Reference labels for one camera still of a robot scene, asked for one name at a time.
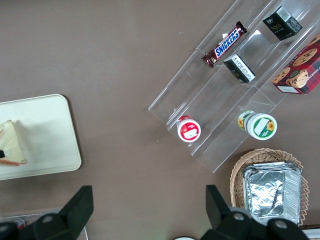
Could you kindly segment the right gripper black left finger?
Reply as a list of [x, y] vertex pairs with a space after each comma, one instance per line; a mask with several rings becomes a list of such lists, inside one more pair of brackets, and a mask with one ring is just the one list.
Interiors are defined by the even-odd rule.
[[42, 215], [19, 230], [20, 240], [76, 240], [94, 211], [93, 188], [82, 186], [58, 213]]

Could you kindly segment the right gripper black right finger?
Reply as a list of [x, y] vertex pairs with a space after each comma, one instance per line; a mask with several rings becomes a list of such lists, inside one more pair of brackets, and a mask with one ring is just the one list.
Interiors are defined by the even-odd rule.
[[267, 225], [247, 214], [230, 210], [215, 185], [207, 185], [205, 206], [211, 224], [202, 240], [307, 240], [307, 235], [293, 222], [273, 218]]

